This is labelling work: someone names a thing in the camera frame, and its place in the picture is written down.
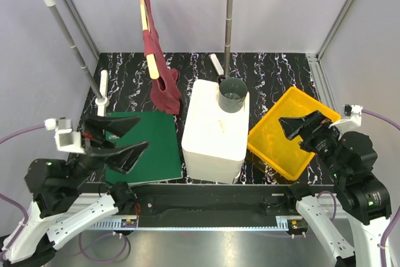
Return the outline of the maroon tank top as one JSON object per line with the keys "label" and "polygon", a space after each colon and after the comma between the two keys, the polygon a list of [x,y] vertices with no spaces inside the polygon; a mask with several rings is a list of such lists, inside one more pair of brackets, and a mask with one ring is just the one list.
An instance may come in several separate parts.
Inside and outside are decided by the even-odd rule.
{"label": "maroon tank top", "polygon": [[179,72],[177,69],[169,69],[166,64],[163,51],[159,44],[159,35],[154,26],[154,19],[151,12],[150,0],[145,0],[147,9],[147,20],[150,33],[143,33],[144,55],[153,54],[156,60],[159,78],[152,79],[150,97],[156,108],[165,111],[166,114],[179,114],[181,92],[177,86]]}

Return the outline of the beige wooden clothes hanger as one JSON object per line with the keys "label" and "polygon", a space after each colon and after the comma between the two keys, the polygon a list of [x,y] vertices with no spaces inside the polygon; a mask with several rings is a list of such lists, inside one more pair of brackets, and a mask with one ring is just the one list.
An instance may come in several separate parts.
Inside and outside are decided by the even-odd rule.
{"label": "beige wooden clothes hanger", "polygon": [[[141,24],[143,33],[150,33],[149,23],[148,23],[148,12],[146,9],[145,0],[139,0],[140,10],[141,10]],[[159,71],[156,65],[156,60],[153,54],[146,55],[147,67],[149,71],[150,78],[153,80],[157,80],[159,78]]]}

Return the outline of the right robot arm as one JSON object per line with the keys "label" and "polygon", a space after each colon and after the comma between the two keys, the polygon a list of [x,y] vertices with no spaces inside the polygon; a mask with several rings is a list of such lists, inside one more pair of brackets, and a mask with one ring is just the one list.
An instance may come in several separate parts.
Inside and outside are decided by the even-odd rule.
{"label": "right robot arm", "polygon": [[314,153],[329,170],[334,193],[349,221],[353,244],[349,244],[326,216],[317,197],[306,184],[289,187],[284,198],[289,214],[300,214],[329,256],[330,266],[389,266],[386,247],[391,224],[391,199],[385,185],[373,174],[378,158],[370,137],[357,132],[362,108],[351,106],[346,119],[333,122],[320,111],[298,118],[281,117],[288,140],[300,137],[299,147]]}

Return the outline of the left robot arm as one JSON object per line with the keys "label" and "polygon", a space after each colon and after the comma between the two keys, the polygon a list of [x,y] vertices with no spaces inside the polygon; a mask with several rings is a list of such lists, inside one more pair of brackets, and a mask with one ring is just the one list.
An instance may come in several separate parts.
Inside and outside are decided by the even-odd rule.
{"label": "left robot arm", "polygon": [[80,195],[80,187],[100,167],[130,171],[149,147],[143,141],[117,146],[106,133],[119,138],[128,134],[141,118],[95,116],[84,121],[82,131],[74,131],[66,118],[51,118],[44,128],[54,131],[58,151],[74,153],[71,161],[35,159],[28,167],[25,182],[32,194],[23,219],[9,235],[1,238],[3,266],[44,266],[68,241],[95,222],[137,209],[137,197],[127,182],[112,184],[93,204],[67,219],[62,216]]}

